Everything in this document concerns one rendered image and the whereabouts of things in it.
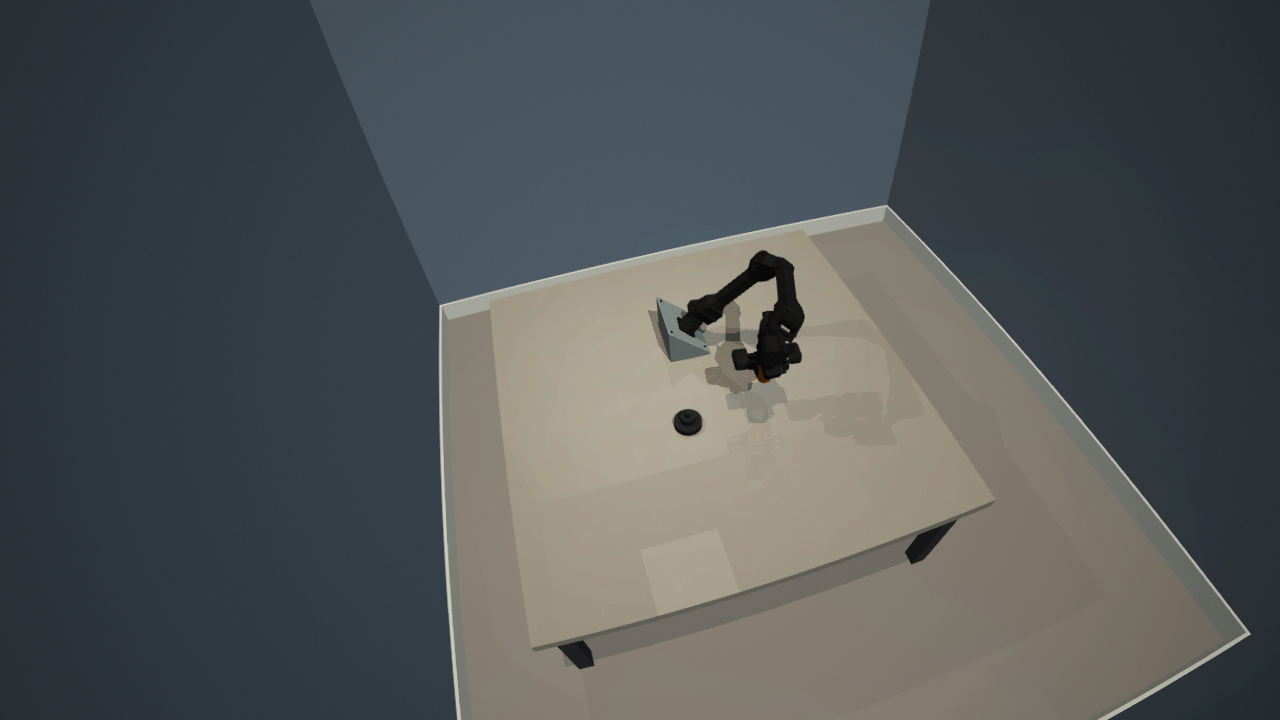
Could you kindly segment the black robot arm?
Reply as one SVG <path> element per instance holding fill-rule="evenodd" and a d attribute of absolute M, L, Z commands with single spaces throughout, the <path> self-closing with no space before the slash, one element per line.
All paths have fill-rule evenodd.
<path fill-rule="evenodd" d="M 760 250 L 750 260 L 746 270 L 726 284 L 717 293 L 707 293 L 701 299 L 690 300 L 682 318 L 677 316 L 678 329 L 695 337 L 695 331 L 704 323 L 717 322 L 723 313 L 723 307 L 731 304 L 753 284 L 762 281 L 771 281 L 776 277 L 777 304 L 774 311 L 762 313 L 759 323 L 759 340 L 762 341 L 762 354 L 756 359 L 762 365 L 762 374 L 765 380 L 780 378 L 788 370 L 788 359 L 785 359 L 787 348 L 785 341 L 790 343 L 797 336 L 805 319 L 801 305 L 797 302 L 794 282 L 795 266 L 773 254 Z M 786 332 L 782 325 L 788 329 Z"/>

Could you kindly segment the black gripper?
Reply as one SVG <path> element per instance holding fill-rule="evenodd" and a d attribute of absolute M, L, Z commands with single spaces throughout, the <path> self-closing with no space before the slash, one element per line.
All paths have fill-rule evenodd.
<path fill-rule="evenodd" d="M 797 342 L 791 342 L 791 343 L 785 343 L 785 345 L 786 345 L 786 348 L 787 348 L 787 354 L 785 354 L 785 359 L 788 357 L 788 363 L 790 364 L 803 363 L 803 354 L 801 354 L 801 350 L 800 350 Z M 746 348 L 733 348 L 732 350 L 731 357 L 733 360 L 733 368 L 735 368 L 735 370 L 737 370 L 737 372 L 740 372 L 740 370 L 748 370 L 748 369 L 749 370 L 754 370 L 755 375 L 758 378 L 758 375 L 759 375 L 759 366 L 758 366 L 756 359 L 759 357 L 760 354 L 762 354 L 762 341 L 759 340 L 759 334 L 758 334 L 758 345 L 756 345 L 756 351 L 754 354 L 748 354 Z"/>

